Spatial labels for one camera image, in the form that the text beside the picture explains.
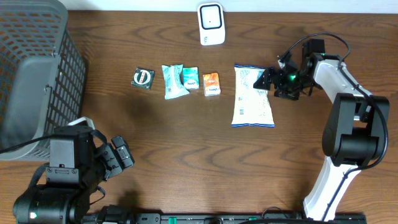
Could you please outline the white blue snack bag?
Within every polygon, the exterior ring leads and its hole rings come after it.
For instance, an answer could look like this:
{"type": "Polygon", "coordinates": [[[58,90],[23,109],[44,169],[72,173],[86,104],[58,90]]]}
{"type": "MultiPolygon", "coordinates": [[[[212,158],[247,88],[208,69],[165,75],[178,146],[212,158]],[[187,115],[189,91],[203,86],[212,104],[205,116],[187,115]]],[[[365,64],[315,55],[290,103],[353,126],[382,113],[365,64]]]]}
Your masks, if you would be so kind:
{"type": "Polygon", "coordinates": [[[259,126],[274,128],[271,106],[268,100],[268,91],[253,88],[253,84],[266,71],[264,67],[253,65],[234,66],[236,87],[234,112],[231,126],[259,126]]]}

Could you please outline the orange tissue pack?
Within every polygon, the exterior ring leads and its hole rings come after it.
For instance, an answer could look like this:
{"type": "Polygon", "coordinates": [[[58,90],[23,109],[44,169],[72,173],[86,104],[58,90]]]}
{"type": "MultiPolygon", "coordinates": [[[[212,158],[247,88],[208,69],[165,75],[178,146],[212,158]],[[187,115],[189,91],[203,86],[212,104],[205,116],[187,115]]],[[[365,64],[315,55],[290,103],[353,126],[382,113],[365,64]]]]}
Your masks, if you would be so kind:
{"type": "Polygon", "coordinates": [[[203,75],[203,89],[205,96],[216,96],[221,94],[218,73],[209,73],[203,75]]]}

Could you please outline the green tissue pack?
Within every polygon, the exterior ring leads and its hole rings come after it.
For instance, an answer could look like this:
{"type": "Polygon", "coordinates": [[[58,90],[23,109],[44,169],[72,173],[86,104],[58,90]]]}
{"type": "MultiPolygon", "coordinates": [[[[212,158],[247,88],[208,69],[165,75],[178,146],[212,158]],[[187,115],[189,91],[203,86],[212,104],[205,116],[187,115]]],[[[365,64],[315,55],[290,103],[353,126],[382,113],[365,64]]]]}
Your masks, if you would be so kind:
{"type": "Polygon", "coordinates": [[[198,68],[183,68],[183,85],[188,90],[196,90],[200,87],[198,68]]]}

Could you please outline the light green wipes pack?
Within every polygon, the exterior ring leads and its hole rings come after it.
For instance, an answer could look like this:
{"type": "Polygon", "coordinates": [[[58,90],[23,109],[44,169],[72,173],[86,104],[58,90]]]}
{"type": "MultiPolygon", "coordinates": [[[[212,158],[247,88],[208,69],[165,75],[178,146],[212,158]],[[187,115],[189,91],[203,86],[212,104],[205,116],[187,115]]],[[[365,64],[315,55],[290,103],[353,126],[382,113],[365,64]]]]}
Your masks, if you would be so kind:
{"type": "Polygon", "coordinates": [[[188,95],[189,91],[181,82],[180,75],[183,70],[183,64],[180,65],[163,65],[162,73],[165,82],[165,99],[170,100],[184,95],[188,95]]]}

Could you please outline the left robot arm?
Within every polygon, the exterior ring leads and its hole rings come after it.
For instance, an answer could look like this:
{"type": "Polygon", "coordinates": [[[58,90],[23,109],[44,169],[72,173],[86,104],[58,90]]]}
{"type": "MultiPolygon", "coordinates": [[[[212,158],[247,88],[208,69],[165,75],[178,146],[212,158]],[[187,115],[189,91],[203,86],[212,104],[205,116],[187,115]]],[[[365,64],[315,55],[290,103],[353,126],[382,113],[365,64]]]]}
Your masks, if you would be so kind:
{"type": "Polygon", "coordinates": [[[82,117],[55,128],[50,138],[50,161],[34,173],[17,198],[17,223],[80,223],[92,202],[91,194],[134,165],[126,140],[110,141],[93,121],[82,117]]]}

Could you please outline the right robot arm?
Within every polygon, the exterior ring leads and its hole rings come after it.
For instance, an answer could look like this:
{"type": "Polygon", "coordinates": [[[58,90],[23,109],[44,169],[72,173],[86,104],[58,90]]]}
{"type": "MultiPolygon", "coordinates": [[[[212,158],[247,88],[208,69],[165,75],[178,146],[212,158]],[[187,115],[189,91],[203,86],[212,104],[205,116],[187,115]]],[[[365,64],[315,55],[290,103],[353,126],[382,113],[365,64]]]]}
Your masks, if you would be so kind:
{"type": "Polygon", "coordinates": [[[279,68],[265,69],[253,87],[274,88],[276,97],[294,101],[305,89],[319,88],[331,100],[322,136],[325,160],[313,189],[303,200],[306,218],[330,222],[353,179],[378,165],[386,154],[389,100],[364,89],[349,73],[343,57],[326,52],[319,34],[304,37],[299,43],[300,66],[287,50],[278,58],[279,68]]]}

